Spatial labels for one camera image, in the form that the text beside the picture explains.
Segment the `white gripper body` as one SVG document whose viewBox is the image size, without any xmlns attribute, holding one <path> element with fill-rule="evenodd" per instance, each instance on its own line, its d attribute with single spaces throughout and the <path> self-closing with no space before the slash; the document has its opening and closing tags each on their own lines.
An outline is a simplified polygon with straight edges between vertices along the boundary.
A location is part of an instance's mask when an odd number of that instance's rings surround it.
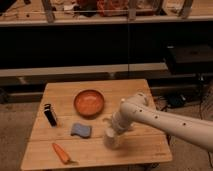
<svg viewBox="0 0 213 171">
<path fill-rule="evenodd" d="M 124 134 L 129 128 L 129 122 L 123 118 L 104 118 L 104 121 L 118 134 Z"/>
</svg>

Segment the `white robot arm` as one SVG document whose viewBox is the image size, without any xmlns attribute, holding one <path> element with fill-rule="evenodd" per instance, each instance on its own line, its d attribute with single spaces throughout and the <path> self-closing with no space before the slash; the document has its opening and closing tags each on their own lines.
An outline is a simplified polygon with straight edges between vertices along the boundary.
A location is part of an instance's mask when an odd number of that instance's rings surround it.
<svg viewBox="0 0 213 171">
<path fill-rule="evenodd" d="M 109 149 L 116 149 L 119 146 L 119 136 L 136 122 L 213 152 L 213 122 L 158 111 L 148 104 L 142 92 L 122 99 L 118 111 L 111 116 L 109 126 L 104 131 L 104 145 Z"/>
</svg>

